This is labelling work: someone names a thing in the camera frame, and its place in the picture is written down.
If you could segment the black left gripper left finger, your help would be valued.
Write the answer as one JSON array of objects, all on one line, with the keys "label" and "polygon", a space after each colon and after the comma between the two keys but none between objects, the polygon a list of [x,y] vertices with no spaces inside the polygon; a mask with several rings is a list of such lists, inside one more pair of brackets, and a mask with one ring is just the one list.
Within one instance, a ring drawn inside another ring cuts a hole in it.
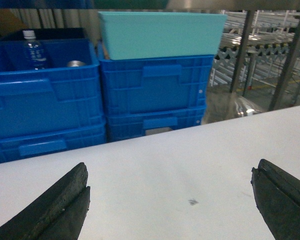
[{"label": "black left gripper left finger", "polygon": [[90,207],[87,166],[80,162],[0,227],[0,240],[77,240]]}]

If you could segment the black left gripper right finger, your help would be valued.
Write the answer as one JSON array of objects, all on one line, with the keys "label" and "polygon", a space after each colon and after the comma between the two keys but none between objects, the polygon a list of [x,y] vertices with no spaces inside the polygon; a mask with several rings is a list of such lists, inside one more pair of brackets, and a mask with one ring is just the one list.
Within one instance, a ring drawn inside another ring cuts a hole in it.
[{"label": "black left gripper right finger", "polygon": [[300,240],[300,180],[266,159],[252,168],[256,207],[276,240]]}]

